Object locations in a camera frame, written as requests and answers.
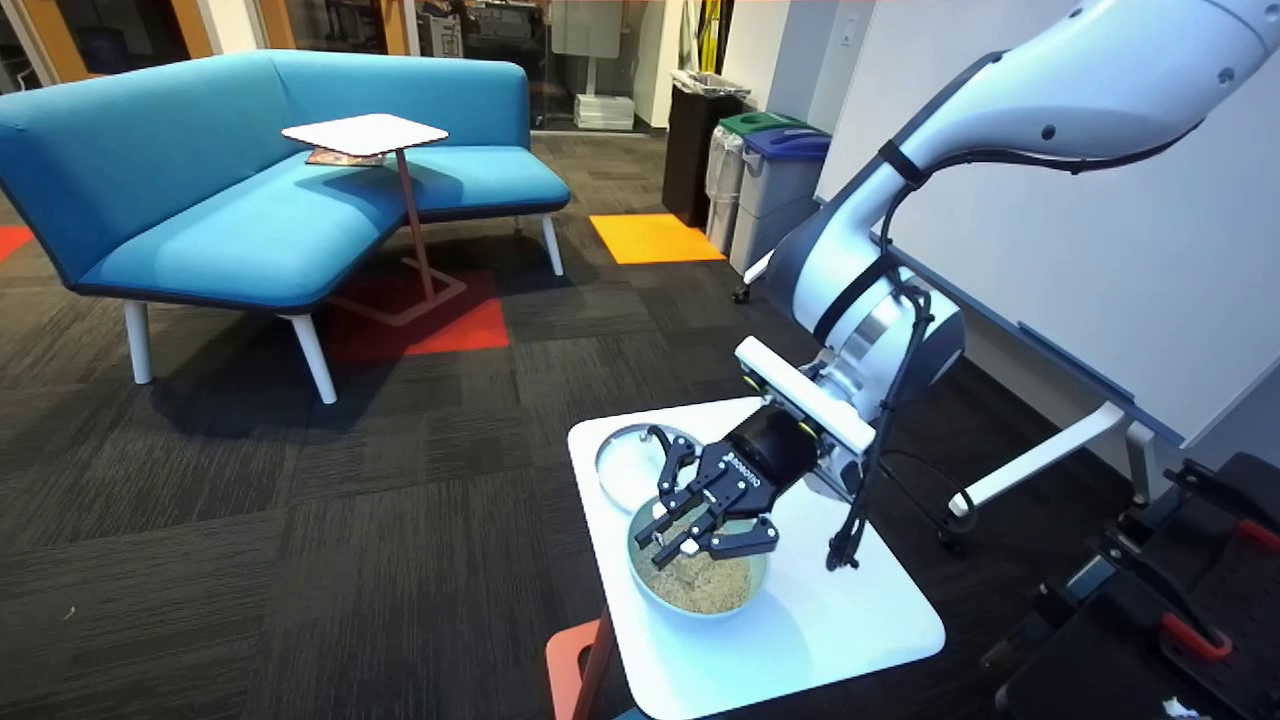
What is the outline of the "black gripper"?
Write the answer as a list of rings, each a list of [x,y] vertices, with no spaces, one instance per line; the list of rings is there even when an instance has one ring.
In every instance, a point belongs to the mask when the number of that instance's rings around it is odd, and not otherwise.
[[[769,555],[781,544],[772,504],[817,466],[817,435],[782,408],[756,408],[715,444],[671,447],[660,492],[626,523],[635,546],[654,546],[651,564],[676,555]]]

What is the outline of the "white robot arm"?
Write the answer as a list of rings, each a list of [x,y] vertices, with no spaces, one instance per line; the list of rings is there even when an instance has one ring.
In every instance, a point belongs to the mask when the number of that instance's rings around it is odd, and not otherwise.
[[[957,356],[957,312],[890,246],[907,194],[958,167],[1112,172],[1189,138],[1280,43],[1274,0],[1081,0],[1043,32],[975,56],[851,179],[762,252],[745,288],[817,339],[791,365],[736,344],[758,402],[708,444],[671,438],[633,544],[741,561],[781,544],[776,500],[827,470],[842,500],[874,476],[896,402]]]

